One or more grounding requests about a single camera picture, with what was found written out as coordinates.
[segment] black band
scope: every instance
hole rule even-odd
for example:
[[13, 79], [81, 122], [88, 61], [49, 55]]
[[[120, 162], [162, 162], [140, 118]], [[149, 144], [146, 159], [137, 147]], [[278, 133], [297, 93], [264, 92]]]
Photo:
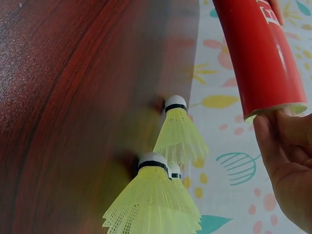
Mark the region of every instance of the black band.
[[181, 174], [178, 174], [178, 173], [172, 173], [171, 176], [172, 176], [172, 178], [176, 178], [176, 179], [182, 178]]
[[166, 107], [165, 112], [167, 112], [169, 110], [172, 110], [172, 109], [175, 109], [175, 108], [182, 108], [183, 110], [186, 111], [186, 106], [185, 105], [182, 105], [182, 104], [172, 104], [172, 105], [169, 105], [169, 106]]
[[157, 162], [157, 161], [145, 161], [143, 163], [141, 163], [138, 166], [138, 169], [140, 170], [143, 167], [161, 167], [162, 169], [164, 169], [168, 175], [168, 168], [165, 164], [161, 163], [161, 162]]

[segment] yellow shuttlecock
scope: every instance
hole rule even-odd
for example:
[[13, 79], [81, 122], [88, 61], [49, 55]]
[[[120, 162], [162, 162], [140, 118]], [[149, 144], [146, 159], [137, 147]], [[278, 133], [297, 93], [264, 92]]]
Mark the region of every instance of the yellow shuttlecock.
[[163, 155], [168, 162], [196, 161], [208, 155], [209, 149], [186, 112], [186, 101], [178, 95], [165, 104], [166, 119], [160, 130], [153, 152]]
[[199, 224], [201, 214], [194, 203], [191, 195], [187, 191], [187, 189], [184, 187], [181, 181], [181, 171], [180, 167], [177, 163], [168, 163], [168, 166], [171, 170], [172, 175], [172, 182], [176, 189], [178, 190], [179, 194], [181, 194], [183, 198], [183, 203], [186, 204], [191, 211], [191, 214], [193, 215], [192, 221], [189, 221], [189, 226], [192, 227], [192, 231], [196, 233], [196, 230], [201, 230], [201, 225]]
[[138, 175], [103, 215], [103, 227], [109, 228], [108, 234], [184, 233], [175, 224], [192, 216], [191, 210], [176, 198], [179, 195], [169, 179], [165, 158], [148, 153], [138, 168]]

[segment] plastic shuttlecock skirt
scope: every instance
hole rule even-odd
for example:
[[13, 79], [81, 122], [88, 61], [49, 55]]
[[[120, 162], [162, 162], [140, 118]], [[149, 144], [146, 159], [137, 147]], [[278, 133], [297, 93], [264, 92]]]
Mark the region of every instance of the plastic shuttlecock skirt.
[[184, 187], [180, 179], [173, 179], [173, 184], [176, 186], [176, 188], [179, 190], [180, 194], [185, 200], [185, 203], [189, 206], [192, 214], [194, 217], [197, 218], [197, 221], [200, 222], [201, 214], [193, 201], [191, 195], [187, 191], [187, 189]]
[[164, 207], [140, 206], [117, 209], [105, 215], [108, 234], [193, 234], [201, 230], [196, 218]]
[[[110, 234], [139, 234], [138, 230], [150, 230], [153, 227], [151, 220], [159, 216], [159, 212], [163, 213], [164, 217], [172, 217], [176, 223], [184, 222], [186, 225], [188, 222], [185, 220], [188, 219], [192, 224], [195, 222], [194, 215], [177, 193], [167, 173], [160, 167], [144, 167], [105, 212], [103, 227], [109, 227]], [[160, 219], [157, 224], [161, 226], [166, 224], [166, 221]]]
[[153, 152], [168, 162], [184, 163], [205, 158], [209, 149], [185, 110], [169, 110], [160, 130]]

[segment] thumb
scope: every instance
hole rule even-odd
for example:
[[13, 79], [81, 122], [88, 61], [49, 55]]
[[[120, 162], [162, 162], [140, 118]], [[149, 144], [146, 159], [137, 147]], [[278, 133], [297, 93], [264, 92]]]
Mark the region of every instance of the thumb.
[[312, 147], [312, 114], [292, 117], [278, 111], [276, 117], [279, 132], [288, 143]]

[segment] white cork tip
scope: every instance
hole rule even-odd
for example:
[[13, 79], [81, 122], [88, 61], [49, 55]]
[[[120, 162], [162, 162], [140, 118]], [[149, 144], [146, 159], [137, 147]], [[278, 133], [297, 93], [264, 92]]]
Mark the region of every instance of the white cork tip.
[[185, 107], [187, 107], [186, 101], [184, 100], [183, 97], [179, 95], [173, 95], [170, 98], [168, 98], [168, 100], [165, 103], [165, 108], [167, 108], [168, 106], [172, 104], [180, 104], [180, 105], [184, 105]]
[[172, 179], [172, 171], [171, 171], [170, 167], [168, 167], [168, 178]]
[[143, 155], [138, 162], [138, 166], [140, 166], [143, 162], [146, 162], [146, 161], [160, 162], [162, 164], [165, 164], [166, 167], [168, 167], [166, 159], [162, 155], [157, 154], [157, 153], [147, 153]]
[[172, 174], [181, 174], [180, 167], [177, 163], [169, 162], [168, 166], [169, 166]]

